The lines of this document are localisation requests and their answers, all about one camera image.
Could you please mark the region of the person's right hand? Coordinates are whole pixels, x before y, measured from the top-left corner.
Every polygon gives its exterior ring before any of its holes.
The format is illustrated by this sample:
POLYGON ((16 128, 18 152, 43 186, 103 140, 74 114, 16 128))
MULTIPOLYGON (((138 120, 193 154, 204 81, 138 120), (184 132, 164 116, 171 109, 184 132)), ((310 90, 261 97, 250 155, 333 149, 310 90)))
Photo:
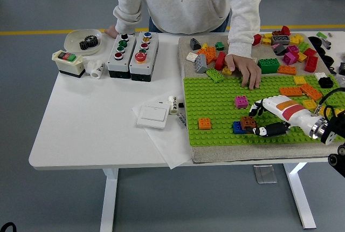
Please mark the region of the person's right hand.
POLYGON ((104 29, 104 33, 109 35, 112 38, 116 38, 118 36, 118 32, 115 28, 115 25, 111 25, 109 28, 104 29))

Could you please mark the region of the person's left hand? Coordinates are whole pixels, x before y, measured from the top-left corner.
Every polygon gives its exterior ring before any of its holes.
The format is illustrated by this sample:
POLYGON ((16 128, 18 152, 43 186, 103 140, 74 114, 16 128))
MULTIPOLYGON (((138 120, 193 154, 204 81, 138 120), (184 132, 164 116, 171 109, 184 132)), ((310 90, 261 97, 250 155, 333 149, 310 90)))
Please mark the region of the person's left hand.
POLYGON ((250 90, 259 88, 261 82, 261 68, 251 58, 228 54, 225 61, 231 72, 239 70, 242 74, 241 86, 248 86, 250 90))

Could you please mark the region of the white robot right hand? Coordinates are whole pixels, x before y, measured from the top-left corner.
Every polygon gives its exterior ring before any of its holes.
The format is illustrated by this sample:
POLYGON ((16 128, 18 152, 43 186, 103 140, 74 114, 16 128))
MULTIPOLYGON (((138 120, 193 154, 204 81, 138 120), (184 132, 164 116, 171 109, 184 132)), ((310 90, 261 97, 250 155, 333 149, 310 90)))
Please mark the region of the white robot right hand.
POLYGON ((312 114, 308 109, 285 95, 276 95, 256 101, 250 108, 249 116, 262 115, 268 111, 278 117, 281 122, 264 127, 249 127, 246 130, 261 137, 274 137, 289 133, 292 127, 301 128, 304 133, 316 139, 326 120, 320 115, 312 114))

